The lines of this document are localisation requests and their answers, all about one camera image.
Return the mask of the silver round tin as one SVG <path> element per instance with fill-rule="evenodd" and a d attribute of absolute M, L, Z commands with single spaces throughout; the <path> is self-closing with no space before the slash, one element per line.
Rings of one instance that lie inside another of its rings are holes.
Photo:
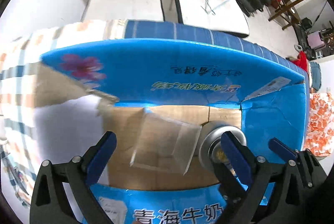
<path fill-rule="evenodd" d="M 231 132 L 236 139 L 246 146 L 245 134 L 240 128 L 227 124 L 224 121 L 211 121 L 206 123 L 202 128 L 195 149 L 201 166 L 213 173 L 213 162 L 225 164 L 229 169 L 232 168 L 228 158 L 221 148 L 221 135 L 225 132 Z"/>

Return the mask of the orange floral cloth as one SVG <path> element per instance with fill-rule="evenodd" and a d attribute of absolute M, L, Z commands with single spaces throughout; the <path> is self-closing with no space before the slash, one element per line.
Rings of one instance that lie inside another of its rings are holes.
<path fill-rule="evenodd" d="M 333 96 L 329 93 L 310 95 L 310 113 L 304 149 L 316 157 L 333 153 Z"/>

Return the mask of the plaid checkered cloth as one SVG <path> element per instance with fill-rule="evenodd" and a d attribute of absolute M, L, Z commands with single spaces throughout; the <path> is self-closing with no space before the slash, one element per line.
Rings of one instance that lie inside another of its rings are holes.
<path fill-rule="evenodd" d="M 84 21 L 22 35 L 1 55 L 1 115 L 3 164 L 14 195 L 30 207 L 41 157 L 35 111 L 87 95 L 91 86 L 43 66 L 40 56 L 76 44 L 123 39 L 127 20 Z"/>

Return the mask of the red bag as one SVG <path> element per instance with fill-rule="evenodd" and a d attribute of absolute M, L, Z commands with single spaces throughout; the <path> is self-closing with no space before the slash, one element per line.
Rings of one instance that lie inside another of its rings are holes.
<path fill-rule="evenodd" d="M 308 60 L 306 54 L 300 51 L 297 57 L 289 56 L 286 58 L 289 63 L 289 67 L 300 74 L 309 74 Z"/>

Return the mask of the clear plastic box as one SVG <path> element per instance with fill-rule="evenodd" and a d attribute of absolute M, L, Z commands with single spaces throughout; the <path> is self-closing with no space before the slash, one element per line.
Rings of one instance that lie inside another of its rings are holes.
<path fill-rule="evenodd" d="M 130 166 L 185 175 L 189 169 L 201 126 L 152 112 L 145 113 Z"/>

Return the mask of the pink suitcase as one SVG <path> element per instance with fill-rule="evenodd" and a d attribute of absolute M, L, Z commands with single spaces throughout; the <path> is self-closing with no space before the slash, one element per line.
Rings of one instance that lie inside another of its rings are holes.
<path fill-rule="evenodd" d="M 310 48 L 314 51 L 325 47 L 321 31 L 316 31 L 307 36 L 307 42 Z"/>

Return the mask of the blue cardboard milk box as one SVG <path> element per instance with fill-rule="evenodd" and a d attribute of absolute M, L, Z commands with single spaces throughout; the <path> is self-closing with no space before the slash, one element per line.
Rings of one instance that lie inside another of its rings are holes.
<path fill-rule="evenodd" d="M 242 131 L 256 155 L 278 163 L 268 142 L 304 144 L 308 92 L 304 72 L 259 46 L 237 48 L 168 39 L 123 39 L 48 51 L 41 62 L 121 107 L 199 105 L 240 108 Z"/>

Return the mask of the blue striped cloth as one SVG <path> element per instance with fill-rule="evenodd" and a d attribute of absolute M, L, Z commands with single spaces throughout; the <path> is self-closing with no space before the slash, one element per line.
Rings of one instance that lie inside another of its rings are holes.
<path fill-rule="evenodd" d="M 175 24 L 172 22 L 129 20 L 125 25 L 125 32 L 123 37 L 125 39 L 176 39 L 227 47 L 271 60 L 302 74 L 304 77 L 308 77 L 308 74 L 305 70 L 279 56 L 278 54 L 268 50 L 266 47 L 262 47 L 256 43 L 248 42 L 237 36 L 224 32 L 212 31 L 209 29 L 183 24 Z"/>

